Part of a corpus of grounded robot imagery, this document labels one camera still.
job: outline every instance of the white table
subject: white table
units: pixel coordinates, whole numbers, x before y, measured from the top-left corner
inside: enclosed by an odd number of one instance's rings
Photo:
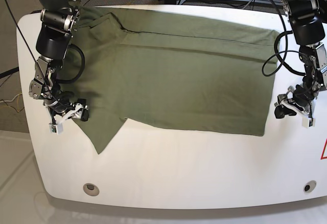
[[[171,5],[129,8],[197,15],[282,31],[278,15],[263,12]],[[19,25],[37,58],[34,46],[41,26],[39,15],[26,15]],[[289,49],[298,50],[294,38],[289,39]],[[277,95],[289,85],[301,83],[300,77],[284,67],[275,77],[263,137],[159,129],[128,120],[98,155],[72,120],[64,124],[63,134],[49,133],[49,116],[42,101],[28,95],[34,62],[19,35],[17,45],[31,139],[44,186],[53,197],[138,208],[215,209],[327,195],[327,160],[321,160],[327,134],[327,92],[319,94],[314,128],[302,127],[299,116],[275,119],[273,104]],[[287,62],[303,71],[296,54],[290,53]],[[312,180],[317,182],[316,188],[304,193],[305,184]],[[100,194],[85,194],[86,183],[98,186]]]

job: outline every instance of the folded fabric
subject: folded fabric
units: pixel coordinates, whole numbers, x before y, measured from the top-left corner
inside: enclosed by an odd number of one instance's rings
[[[85,54],[85,70],[63,89],[87,99],[89,121],[74,121],[98,153],[128,118],[166,129],[264,134],[274,77],[261,68],[277,32],[147,10],[84,7],[81,15],[73,43]],[[59,78],[70,79],[79,66],[69,50]],[[265,71],[275,67],[276,59]]]

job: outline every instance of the red warning sign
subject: red warning sign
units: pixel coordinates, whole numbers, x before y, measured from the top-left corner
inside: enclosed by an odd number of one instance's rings
[[[324,146],[323,151],[322,151],[321,159],[327,159],[326,146],[327,146],[327,140],[326,140],[325,146]]]

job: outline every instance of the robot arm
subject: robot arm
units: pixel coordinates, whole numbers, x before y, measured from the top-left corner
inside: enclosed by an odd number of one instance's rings
[[[289,87],[287,93],[278,95],[275,104],[276,118],[296,114],[303,117],[303,126],[314,126],[314,100],[320,91],[327,87],[327,59],[324,45],[320,42],[325,33],[319,17],[318,0],[282,0],[297,44],[300,45],[299,58],[305,66],[303,83],[295,88]],[[35,67],[35,78],[31,82],[30,96],[41,99],[52,117],[52,132],[62,131],[62,122],[69,118],[87,121],[86,100],[79,99],[71,104],[72,92],[60,89],[60,80],[56,78],[62,68],[63,59],[72,38],[71,30],[78,21],[79,10],[69,5],[68,0],[40,0],[44,9],[41,13],[42,28],[36,49],[41,54]],[[62,120],[56,123],[54,116]]]

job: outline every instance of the circular hole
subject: circular hole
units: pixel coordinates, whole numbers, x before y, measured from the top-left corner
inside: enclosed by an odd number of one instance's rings
[[[305,184],[305,186],[303,187],[303,191],[305,193],[310,193],[315,189],[316,186],[317,186],[316,181],[310,181],[310,182]]]
[[[87,184],[86,187],[88,188],[88,190],[91,190],[91,191],[94,190],[94,185]]]
[[[86,183],[83,186],[83,190],[89,196],[97,196],[100,193],[98,187],[92,183]]]

